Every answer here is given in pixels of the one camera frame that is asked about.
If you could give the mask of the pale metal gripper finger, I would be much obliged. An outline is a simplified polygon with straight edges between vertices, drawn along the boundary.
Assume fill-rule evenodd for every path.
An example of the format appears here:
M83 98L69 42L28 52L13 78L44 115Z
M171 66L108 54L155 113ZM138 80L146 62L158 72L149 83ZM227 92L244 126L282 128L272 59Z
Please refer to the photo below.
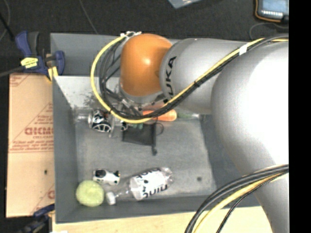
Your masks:
M110 118L109 122L110 122L112 128L122 128L123 127L123 121L118 119L118 118L112 117L112 118Z
M122 128L113 128L111 131L108 133L109 138L121 138L123 134L123 129Z

